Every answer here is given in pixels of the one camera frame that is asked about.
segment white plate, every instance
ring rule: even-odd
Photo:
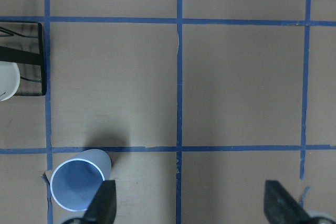
[[[0,101],[11,98],[20,85],[19,67],[14,62],[0,61]]]

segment black metal frame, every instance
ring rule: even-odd
[[[36,36],[25,36],[4,28],[1,26],[1,23],[22,23],[22,24],[37,24],[38,27],[38,35]],[[46,57],[44,51],[44,31],[43,26],[39,22],[30,22],[30,21],[17,21],[17,20],[0,20],[0,32],[5,33],[6,35],[2,35],[0,37],[11,37],[11,36],[20,36],[24,38],[37,38],[38,39],[38,48],[39,53],[33,53],[8,47],[0,46],[0,61],[7,61],[7,62],[15,62],[15,63],[22,63],[22,64],[29,64],[29,65],[37,65],[40,66],[41,69],[41,93],[34,94],[33,96],[42,96],[45,95],[47,92],[47,73],[46,73]],[[29,80],[26,78],[21,77],[26,81],[33,81],[36,80]]]

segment light blue plastic cup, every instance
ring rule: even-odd
[[[98,149],[75,155],[60,164],[51,177],[51,194],[58,205],[68,211],[88,209],[98,188],[110,178],[111,159]]]

